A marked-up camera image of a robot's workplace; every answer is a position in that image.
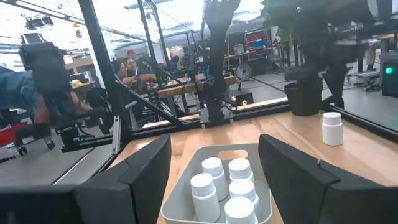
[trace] wooden table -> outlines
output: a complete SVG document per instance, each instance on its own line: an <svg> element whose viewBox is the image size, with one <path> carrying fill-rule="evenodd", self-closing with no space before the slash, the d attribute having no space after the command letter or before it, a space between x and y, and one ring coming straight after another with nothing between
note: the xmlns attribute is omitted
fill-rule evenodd
<svg viewBox="0 0 398 224"><path fill-rule="evenodd" d="M322 142L321 114L298 117L286 112L236 121L232 125L173 133L170 176L164 202L196 150L220 144L258 142L259 135L263 133L379 184L398 185L398 144L349 122L344 121L343 124L345 141L342 146L336 147L327 146ZM111 166L123 161L154 139L156 137L131 141ZM283 223L274 201L272 212L271 223ZM160 215L158 223L165 223Z"/></svg>
<svg viewBox="0 0 398 224"><path fill-rule="evenodd" d="M204 74L196 75L196 79L199 81L198 82L199 90L202 90L203 87L205 86L204 80L206 79ZM225 83L228 86L235 83L235 77L233 77L232 75L224 77L224 79L225 79ZM179 78L179 80L183 83L187 81L186 78ZM175 80L172 80L172 81L168 82L167 86L176 85L176 84L178 84L178 83ZM164 90L159 90L158 95L162 98L166 98L169 96L178 96L178 95L181 95L184 93L194 93L195 91L196 91L195 84L190 83L185 86L177 86L177 87L172 87L172 88L166 88Z"/></svg>
<svg viewBox="0 0 398 224"><path fill-rule="evenodd" d="M95 84L95 81L86 82L81 85L72 86L75 93L79 96L80 99L86 101L87 91L90 90L91 86Z"/></svg>
<svg viewBox="0 0 398 224"><path fill-rule="evenodd" d="M198 90L200 90L200 91L203 90L203 87L205 86L204 80L206 79L204 74L196 75L196 79L198 80ZM232 75L224 77L224 79L225 79L225 83L227 86L230 86L235 83L235 77L233 77ZM180 80L182 83L185 83L188 81L187 78L185 78L185 77L178 78L178 80ZM176 84L178 84L178 83L175 80L172 80L172 81L168 82L167 86L172 86L172 85L176 85ZM182 85L182 86L170 87L170 88L166 88L163 90L159 90L157 94L161 98L167 98L167 101L169 102L171 113L174 116L176 116L177 113L175 111L173 96L184 95L186 93L194 93L194 92L196 92L195 84L189 83L189 84Z"/></svg>
<svg viewBox="0 0 398 224"><path fill-rule="evenodd" d="M390 39L394 38L394 34L378 35L378 36L375 36L374 38L381 41L381 43L380 43L380 53L388 53L389 52L389 46L390 46ZM359 58L358 59L358 75L362 76L363 75L362 72L363 72L363 59ZM379 77L382 80L382 73L381 72L379 72Z"/></svg>
<svg viewBox="0 0 398 224"><path fill-rule="evenodd" d="M74 90L76 90L76 89L81 88L81 87L84 87L84 86L90 86L91 84L95 84L95 81L83 83L83 84L81 84L81 85L72 86L72 88L73 88Z"/></svg>

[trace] tray handle cutout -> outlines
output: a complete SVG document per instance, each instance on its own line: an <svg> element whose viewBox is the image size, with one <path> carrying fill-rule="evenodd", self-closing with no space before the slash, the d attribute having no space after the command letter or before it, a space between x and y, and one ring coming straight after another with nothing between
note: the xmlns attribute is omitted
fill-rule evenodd
<svg viewBox="0 0 398 224"><path fill-rule="evenodd" d="M238 158L247 158L248 152L243 149L239 150L229 150L229 151L220 151L218 153L218 157L222 160L233 160Z"/></svg>

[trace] cable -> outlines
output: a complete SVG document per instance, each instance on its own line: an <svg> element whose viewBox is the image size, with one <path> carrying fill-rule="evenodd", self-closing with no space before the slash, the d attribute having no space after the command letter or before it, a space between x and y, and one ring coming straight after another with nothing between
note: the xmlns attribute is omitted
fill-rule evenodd
<svg viewBox="0 0 398 224"><path fill-rule="evenodd" d="M189 93L189 94L192 96L193 100L195 100L195 102L196 102L197 105L198 105L198 104L199 104L198 100L192 95L192 93Z"/></svg>
<svg viewBox="0 0 398 224"><path fill-rule="evenodd" d="M188 84L188 79L189 79L189 77L187 76L187 78L185 79L184 86L182 86L183 89L184 89L185 86ZM180 99L180 97L181 97L181 94L179 94L178 98L175 100L176 103L177 103L177 101Z"/></svg>
<svg viewBox="0 0 398 224"><path fill-rule="evenodd" d="M376 84L376 85L369 85L363 88L362 91L370 93L370 92L379 92L381 89L382 89L381 86Z"/></svg>
<svg viewBox="0 0 398 224"><path fill-rule="evenodd" d="M227 100L225 100L225 99L222 99L222 101L225 102L225 103L229 103L230 105L232 105L232 107L233 107L234 109L230 108L230 107L228 106L228 104L223 105L221 108L227 108L227 109L228 109L229 111L231 111L231 112L234 112L234 111L237 111L237 110L238 110L238 107L236 106L236 104L234 104L234 103L232 103L232 102L229 102L229 101L227 101Z"/></svg>
<svg viewBox="0 0 398 224"><path fill-rule="evenodd" d="M178 22L179 24L183 25L183 26L186 27L188 30L190 30L190 31L192 31L192 32L194 32L194 33L196 33L196 35L198 35L198 36L200 37L200 35L199 35L200 32L199 32L199 31L195 31L195 30L193 30L193 29L187 27L187 26L184 25L182 22L180 22L180 21L174 19L172 16L170 16L169 14L167 14L166 12L162 11L162 10L159 9L159 8L157 8L157 10L160 11L160 12L162 12L162 13L164 13L166 16L169 16L172 20L174 20L175 22Z"/></svg>

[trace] person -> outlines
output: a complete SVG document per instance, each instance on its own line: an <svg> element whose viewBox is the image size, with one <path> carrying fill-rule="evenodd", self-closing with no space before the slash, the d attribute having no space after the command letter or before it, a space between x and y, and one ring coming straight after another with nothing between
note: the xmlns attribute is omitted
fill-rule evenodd
<svg viewBox="0 0 398 224"><path fill-rule="evenodd" d="M155 74L139 74L139 80L136 78L137 65L136 61L131 57L126 57L123 59L123 65L116 65L116 68L121 67L121 76L119 78L122 80L123 84L127 86L133 86L136 82L139 83L139 88L137 90L142 91L146 88L146 83L156 82Z"/></svg>
<svg viewBox="0 0 398 224"><path fill-rule="evenodd" d="M394 41L394 39L389 39L390 41L390 46L396 46L397 43ZM366 49L365 57L366 57L366 65L367 71L376 71L375 68L373 68L374 62L376 60L376 50L381 48L381 40L372 40L369 41L369 47Z"/></svg>
<svg viewBox="0 0 398 224"><path fill-rule="evenodd" d="M130 49L130 50L127 51L127 56L135 59L136 58L136 53L132 49Z"/></svg>
<svg viewBox="0 0 398 224"><path fill-rule="evenodd" d="M132 58L125 58L125 61L127 62L128 66L125 66L122 62L115 60L111 62L112 68L113 68L113 72L121 79L122 83L127 85L127 86L131 86L131 88L134 91L142 91L142 87L144 82L155 82L156 81L156 76L153 74L141 74L139 75L139 79L136 78L136 76L134 75L133 77L128 77L127 75L127 70L130 69L135 69L135 67L133 66L133 64L135 65L135 63L133 63L132 61L129 60ZM123 96L125 98L125 100L131 101L131 99L128 97L128 95ZM140 118L140 116L142 116L142 110L144 108L144 105L141 105L140 103L138 103L138 106L133 107L133 113L136 116L137 119ZM178 107L177 104L175 104L175 109L176 109L176 113L178 117L181 116L186 116L186 114Z"/></svg>
<svg viewBox="0 0 398 224"><path fill-rule="evenodd" d="M169 68L170 68L170 72L172 75L174 75L175 73L178 72L177 65L178 65L179 61L180 61L180 57L178 55L172 57L172 59L170 60Z"/></svg>
<svg viewBox="0 0 398 224"><path fill-rule="evenodd" d="M70 93L78 113L85 114L92 107L82 103L76 93ZM43 96L37 92L32 72L15 72L0 66L0 109L32 110L35 123L49 123L49 111Z"/></svg>

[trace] gray plastic tray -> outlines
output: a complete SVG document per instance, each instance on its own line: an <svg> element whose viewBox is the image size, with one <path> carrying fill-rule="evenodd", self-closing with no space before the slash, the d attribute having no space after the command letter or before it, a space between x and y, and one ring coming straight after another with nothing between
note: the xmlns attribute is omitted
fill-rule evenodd
<svg viewBox="0 0 398 224"><path fill-rule="evenodd" d="M260 158L258 155L258 144L236 144L227 146L210 146L197 150L189 162L187 168L182 174L181 178L176 183L169 198L166 200L161 209L161 214L167 224L183 224L183 223L197 223L206 224L207 222L199 222L195 218L195 209L193 207L190 179L199 173L202 173L201 162L209 157L219 157L222 151L245 150L248 154L247 158L250 161L251 169L254 174L254 185L259 196L259 212L257 218L259 224L270 223L272 216L271 205L271 191L262 171ZM223 167L227 184L229 185L229 170L228 163L231 159L223 159ZM220 201L220 218L215 223L225 223L225 203L229 200L229 196Z"/></svg>

